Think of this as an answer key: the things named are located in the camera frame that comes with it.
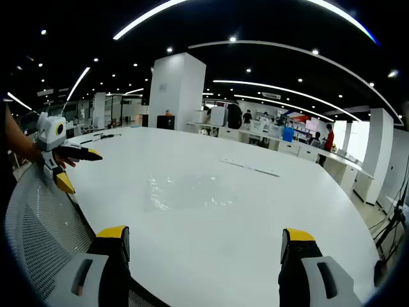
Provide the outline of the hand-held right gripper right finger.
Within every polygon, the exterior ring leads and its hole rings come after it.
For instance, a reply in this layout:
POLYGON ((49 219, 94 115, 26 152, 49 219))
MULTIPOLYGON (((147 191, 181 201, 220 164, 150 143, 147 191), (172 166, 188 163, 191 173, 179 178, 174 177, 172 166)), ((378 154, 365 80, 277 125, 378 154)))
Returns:
POLYGON ((351 276, 302 230, 283 229, 278 284, 280 306, 362 305, 351 276))

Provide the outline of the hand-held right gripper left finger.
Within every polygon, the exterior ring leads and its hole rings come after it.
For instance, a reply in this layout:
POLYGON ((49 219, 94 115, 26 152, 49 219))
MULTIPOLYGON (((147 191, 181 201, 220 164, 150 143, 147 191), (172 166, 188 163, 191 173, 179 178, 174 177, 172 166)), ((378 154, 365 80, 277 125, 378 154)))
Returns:
POLYGON ((129 260, 129 227, 102 230, 56 274, 47 305, 128 306, 129 260))

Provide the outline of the person's left hand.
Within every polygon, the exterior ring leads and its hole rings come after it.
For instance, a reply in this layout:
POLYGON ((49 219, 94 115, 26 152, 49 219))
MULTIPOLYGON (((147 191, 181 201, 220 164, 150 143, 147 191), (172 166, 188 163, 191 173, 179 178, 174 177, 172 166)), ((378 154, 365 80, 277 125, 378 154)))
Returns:
POLYGON ((56 163, 58 165, 60 165, 64 169, 66 169, 67 165, 69 165, 69 166, 71 166, 73 168, 76 167, 76 163, 73 160, 71 160, 70 158, 61 158, 60 156, 55 155, 54 160, 56 161, 56 163))

